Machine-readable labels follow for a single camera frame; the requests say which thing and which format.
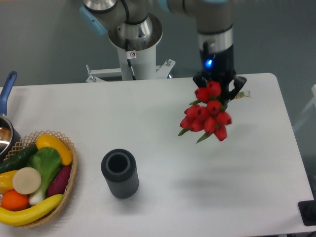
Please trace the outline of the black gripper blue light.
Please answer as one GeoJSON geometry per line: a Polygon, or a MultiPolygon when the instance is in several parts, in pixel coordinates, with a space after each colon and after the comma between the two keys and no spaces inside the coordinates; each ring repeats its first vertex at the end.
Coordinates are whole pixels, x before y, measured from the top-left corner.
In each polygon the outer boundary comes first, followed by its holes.
{"type": "Polygon", "coordinates": [[[193,77],[193,82],[198,88],[206,88],[209,81],[217,81],[221,85],[222,95],[220,101],[227,104],[235,99],[247,82],[242,76],[235,75],[234,70],[234,45],[220,52],[209,52],[208,44],[203,44],[200,51],[202,70],[193,77]],[[229,91],[230,82],[234,81],[234,88],[229,91]]]}

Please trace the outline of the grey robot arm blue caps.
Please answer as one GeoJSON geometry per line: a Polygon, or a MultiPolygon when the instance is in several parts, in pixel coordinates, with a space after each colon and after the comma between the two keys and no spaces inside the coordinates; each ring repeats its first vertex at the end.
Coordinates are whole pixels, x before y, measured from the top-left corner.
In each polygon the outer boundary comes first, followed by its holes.
{"type": "MultiPolygon", "coordinates": [[[[197,24],[202,69],[193,80],[198,87],[220,83],[220,100],[227,104],[246,83],[234,69],[234,42],[229,0],[161,0],[161,8],[193,17],[197,24]]],[[[79,12],[96,34],[107,34],[117,48],[123,80],[155,79],[156,45],[162,25],[146,0],[86,0],[79,12]]]]}

